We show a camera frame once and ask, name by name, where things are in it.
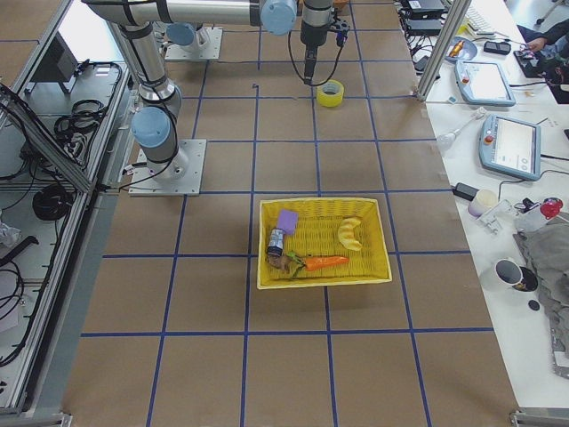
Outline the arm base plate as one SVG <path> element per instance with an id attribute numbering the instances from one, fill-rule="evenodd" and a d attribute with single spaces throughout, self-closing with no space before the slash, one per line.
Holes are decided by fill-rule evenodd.
<path id="1" fill-rule="evenodd" d="M 178 153 L 164 172 L 164 165 L 147 163 L 133 172 L 133 197 L 198 196 L 204 168 L 207 141 L 179 140 Z"/>
<path id="2" fill-rule="evenodd" d="M 196 32 L 192 44 L 169 43 L 165 49 L 165 60 L 170 62 L 217 60 L 220 57 L 222 34 L 223 28 L 202 27 Z"/>

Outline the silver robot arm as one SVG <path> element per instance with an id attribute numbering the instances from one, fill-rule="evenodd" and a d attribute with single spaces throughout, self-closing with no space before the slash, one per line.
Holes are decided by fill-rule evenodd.
<path id="1" fill-rule="evenodd" d="M 337 46 L 342 47 L 348 37 L 349 24 L 345 20 L 335 19 L 326 31 L 333 32 Z M 221 34 L 221 28 L 206 28 L 203 24 L 194 25 L 184 22 L 169 24 L 166 29 L 166 36 L 171 43 L 178 45 L 186 52 L 195 53 L 209 47 L 212 43 L 212 36 Z"/>
<path id="2" fill-rule="evenodd" d="M 177 136 L 180 88 L 167 76 L 154 23 L 250 25 L 282 36 L 299 21 L 305 85 L 312 83 L 317 50 L 333 28 L 330 1 L 306 1 L 302 7 L 294 1 L 89 1 L 87 6 L 118 29 L 117 41 L 138 79 L 143 103 L 132 118 L 132 134 L 146 156 L 151 180 L 160 184 L 180 180 L 187 173 L 188 156 Z"/>

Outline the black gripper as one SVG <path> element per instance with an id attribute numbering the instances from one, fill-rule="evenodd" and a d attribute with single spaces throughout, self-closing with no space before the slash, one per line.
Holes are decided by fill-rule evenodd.
<path id="1" fill-rule="evenodd" d="M 343 47 L 348 39 L 349 24 L 339 18 L 333 20 L 332 8 L 332 0 L 305 0 L 303 2 L 301 41 L 306 45 L 302 77 L 305 85 L 313 84 L 317 64 L 317 46 L 325 43 L 330 25 L 338 47 Z"/>

